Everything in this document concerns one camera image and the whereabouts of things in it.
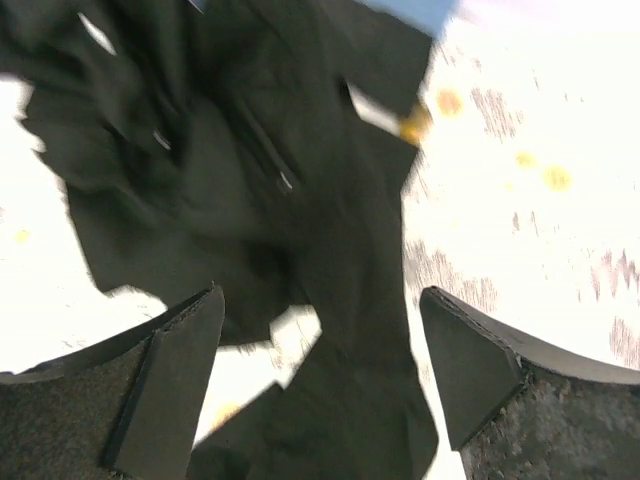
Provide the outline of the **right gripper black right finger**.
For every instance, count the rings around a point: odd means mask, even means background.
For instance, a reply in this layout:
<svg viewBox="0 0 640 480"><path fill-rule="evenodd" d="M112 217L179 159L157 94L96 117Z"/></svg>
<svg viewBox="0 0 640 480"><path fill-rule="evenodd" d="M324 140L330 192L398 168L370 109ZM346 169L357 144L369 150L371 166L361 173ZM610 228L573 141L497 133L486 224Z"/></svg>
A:
<svg viewBox="0 0 640 480"><path fill-rule="evenodd" d="M637 371L552 345L435 286L420 312L467 478L638 479Z"/></svg>

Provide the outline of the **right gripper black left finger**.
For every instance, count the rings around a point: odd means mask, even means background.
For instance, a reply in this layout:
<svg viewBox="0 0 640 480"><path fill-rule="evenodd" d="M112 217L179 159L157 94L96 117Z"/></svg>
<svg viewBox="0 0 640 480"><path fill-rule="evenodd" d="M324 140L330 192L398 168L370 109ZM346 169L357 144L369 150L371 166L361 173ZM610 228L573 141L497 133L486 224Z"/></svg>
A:
<svg viewBox="0 0 640 480"><path fill-rule="evenodd" d="M2 478L184 478L223 320L213 286L95 345L2 373Z"/></svg>

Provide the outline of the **black shirt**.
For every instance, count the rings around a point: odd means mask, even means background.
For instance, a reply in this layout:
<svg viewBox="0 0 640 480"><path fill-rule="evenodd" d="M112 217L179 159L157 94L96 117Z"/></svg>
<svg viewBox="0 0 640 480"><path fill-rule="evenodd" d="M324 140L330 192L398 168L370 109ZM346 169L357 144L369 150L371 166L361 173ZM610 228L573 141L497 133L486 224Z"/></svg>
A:
<svg viewBox="0 0 640 480"><path fill-rule="evenodd" d="M357 1L5 1L1 68L96 286L224 320L182 479L419 479L401 191L432 38Z"/></svg>

